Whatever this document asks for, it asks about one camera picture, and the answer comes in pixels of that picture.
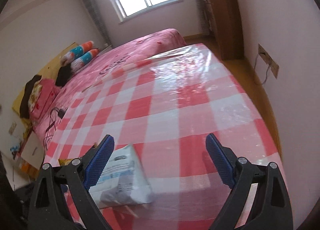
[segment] electrical outlet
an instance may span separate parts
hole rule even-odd
[[[268,54],[267,51],[265,51],[265,49],[260,44],[258,44],[258,54],[261,56],[261,58],[263,59],[263,61],[265,61],[267,65],[271,66],[271,71],[277,79],[279,73],[279,65],[276,63],[276,61],[272,59],[272,57]]]
[[[9,129],[9,134],[12,135],[14,130],[16,129],[17,127],[17,123],[16,122],[13,122],[10,126],[10,129]]]

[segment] wall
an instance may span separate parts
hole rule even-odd
[[[281,139],[294,226],[320,196],[320,10],[313,0],[238,0],[245,55],[254,64],[260,43],[279,64],[268,94]],[[257,74],[264,80],[266,64]]]
[[[202,32],[196,0],[165,5],[121,24],[110,0],[97,0],[97,4],[114,46],[166,28],[175,28],[182,36]]]
[[[0,40],[0,151],[11,157],[10,147],[23,132],[11,105],[25,83],[73,42],[93,40],[102,47],[103,40],[80,0],[47,1],[8,24]],[[12,137],[8,130],[13,121],[18,126]]]

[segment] yellow headboard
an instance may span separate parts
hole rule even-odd
[[[56,80],[57,77],[58,77],[59,69],[61,67],[61,65],[60,65],[60,57],[64,56],[68,51],[70,51],[71,49],[73,49],[73,48],[75,48],[77,46],[78,46],[77,43],[73,43],[72,45],[67,47],[60,54],[58,54],[54,59],[52,59],[44,68],[42,68],[38,72],[38,74],[42,75],[42,78],[51,78],[51,79]],[[24,95],[24,88],[19,93],[18,97],[14,100],[13,105],[12,105],[12,109],[14,110],[14,112],[16,114],[18,114],[19,117],[20,117],[20,104],[21,104],[23,95]],[[21,119],[21,120],[26,125],[30,123],[28,119]]]

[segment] wooden cabinet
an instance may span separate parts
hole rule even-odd
[[[237,0],[204,0],[209,29],[220,48],[221,60],[242,59],[244,44]]]

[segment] table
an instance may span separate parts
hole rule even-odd
[[[284,176],[257,109],[213,53],[196,44],[122,66],[75,95],[45,162],[80,157],[110,134],[116,149],[133,144],[155,195],[151,204],[101,210],[113,229],[208,229],[230,192],[205,149],[212,132],[237,156],[276,162]],[[79,220],[70,195],[67,203]]]

